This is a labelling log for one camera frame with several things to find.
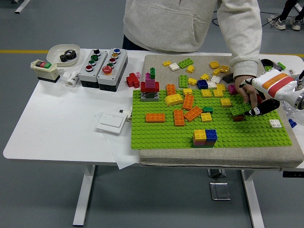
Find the white table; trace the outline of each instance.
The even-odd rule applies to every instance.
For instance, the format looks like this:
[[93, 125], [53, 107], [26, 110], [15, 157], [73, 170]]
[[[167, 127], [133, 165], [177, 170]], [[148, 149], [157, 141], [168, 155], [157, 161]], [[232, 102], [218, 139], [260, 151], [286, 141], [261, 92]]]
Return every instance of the white table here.
[[[78, 62], [66, 70], [79, 71], [90, 51], [81, 49]], [[52, 161], [85, 166], [73, 225], [84, 224], [95, 165], [115, 164], [105, 137], [96, 132], [94, 115], [109, 107], [119, 110], [132, 105], [133, 89], [127, 86], [126, 77], [131, 72], [142, 71], [147, 54], [153, 53], [128, 51], [128, 64], [117, 92], [82, 87], [80, 81], [70, 88], [64, 85], [67, 78], [60, 78], [55, 84], [39, 81], [4, 149], [4, 157], [11, 160]], [[224, 53], [187, 55], [230, 56]], [[261, 58], [282, 62], [298, 73], [304, 69], [304, 62], [296, 56], [261, 55]], [[294, 132], [304, 151], [304, 143], [299, 140], [304, 128], [303, 124], [298, 124]], [[304, 162], [297, 170], [303, 168]], [[253, 224], [264, 227], [252, 180], [253, 172], [242, 171], [242, 174]]]

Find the shoe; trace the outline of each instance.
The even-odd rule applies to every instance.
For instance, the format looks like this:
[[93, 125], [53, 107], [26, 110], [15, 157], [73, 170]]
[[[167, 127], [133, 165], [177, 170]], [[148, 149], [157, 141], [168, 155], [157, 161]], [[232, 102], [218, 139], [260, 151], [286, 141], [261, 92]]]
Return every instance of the shoe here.
[[291, 29], [299, 31], [300, 28], [301, 28], [302, 21], [303, 21], [303, 19], [302, 20], [295, 20], [295, 17], [292, 17], [289, 21], [290, 24], [291, 24]]
[[278, 30], [286, 29], [286, 20], [280, 20], [281, 14], [271, 15], [268, 18], [268, 22], [271, 24], [271, 27], [275, 26]]

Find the table leg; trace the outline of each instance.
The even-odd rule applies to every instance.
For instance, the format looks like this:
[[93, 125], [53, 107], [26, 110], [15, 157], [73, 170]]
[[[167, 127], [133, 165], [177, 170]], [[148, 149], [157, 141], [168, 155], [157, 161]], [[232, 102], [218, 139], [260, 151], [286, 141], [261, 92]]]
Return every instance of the table leg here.
[[259, 171], [246, 171], [241, 170], [245, 192], [247, 196], [247, 202], [249, 206], [251, 222], [253, 228], [264, 228], [263, 218], [260, 210], [260, 206], [257, 200], [256, 189], [253, 184], [253, 177]]
[[73, 226], [83, 226], [85, 223], [86, 209], [89, 203], [95, 166], [86, 165], [83, 171], [84, 171], [84, 178], [82, 180], [81, 190], [79, 193]]

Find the green button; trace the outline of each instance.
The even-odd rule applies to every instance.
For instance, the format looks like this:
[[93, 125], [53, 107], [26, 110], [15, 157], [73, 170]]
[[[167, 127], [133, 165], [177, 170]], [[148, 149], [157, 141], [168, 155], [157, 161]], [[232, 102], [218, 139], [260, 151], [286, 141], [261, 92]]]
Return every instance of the green button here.
[[51, 67], [51, 63], [46, 63], [45, 65], [44, 65], [44, 68], [46, 68], [46, 69], [49, 69], [50, 67]]

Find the gray hoodie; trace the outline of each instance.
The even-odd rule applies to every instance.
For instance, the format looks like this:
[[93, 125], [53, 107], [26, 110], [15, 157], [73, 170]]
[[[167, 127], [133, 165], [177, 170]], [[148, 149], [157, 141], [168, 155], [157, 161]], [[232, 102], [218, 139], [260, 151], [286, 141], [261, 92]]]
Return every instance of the gray hoodie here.
[[147, 50], [195, 52], [204, 42], [216, 4], [234, 77], [256, 76], [262, 38], [257, 0], [126, 0], [123, 32]]

